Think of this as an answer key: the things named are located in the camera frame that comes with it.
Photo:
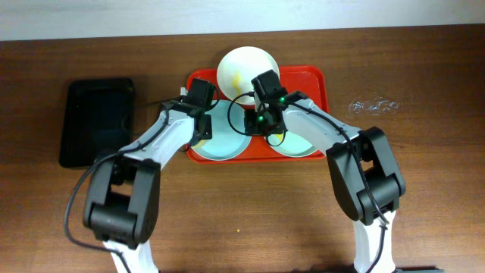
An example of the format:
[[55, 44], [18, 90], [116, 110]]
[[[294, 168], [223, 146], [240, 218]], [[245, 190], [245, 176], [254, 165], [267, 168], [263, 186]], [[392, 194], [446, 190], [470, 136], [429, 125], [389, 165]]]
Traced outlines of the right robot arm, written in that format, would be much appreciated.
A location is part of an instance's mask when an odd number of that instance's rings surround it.
[[395, 272], [392, 227], [405, 181], [385, 133], [344, 124], [297, 91], [255, 98], [258, 122], [294, 133], [327, 158], [336, 200], [353, 222], [356, 272]]

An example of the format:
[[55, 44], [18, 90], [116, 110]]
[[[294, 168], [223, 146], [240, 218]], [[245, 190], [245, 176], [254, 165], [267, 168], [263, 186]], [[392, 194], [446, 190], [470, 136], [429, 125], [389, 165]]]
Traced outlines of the light blue plate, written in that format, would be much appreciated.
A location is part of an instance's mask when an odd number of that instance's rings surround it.
[[191, 148], [197, 155], [212, 161], [224, 161], [237, 157], [248, 147], [251, 137], [237, 133], [229, 125], [229, 106], [230, 101], [220, 100], [207, 112], [211, 116], [212, 137], [209, 140], [201, 140]]

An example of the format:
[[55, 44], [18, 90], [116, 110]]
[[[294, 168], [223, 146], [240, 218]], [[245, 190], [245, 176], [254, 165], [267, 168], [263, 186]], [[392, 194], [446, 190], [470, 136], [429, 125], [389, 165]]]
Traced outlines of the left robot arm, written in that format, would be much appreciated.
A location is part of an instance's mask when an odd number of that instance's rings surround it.
[[119, 272], [156, 272], [149, 245], [158, 218], [161, 170], [183, 145], [211, 135], [211, 99], [170, 101], [136, 141], [98, 160], [89, 179], [83, 224]]

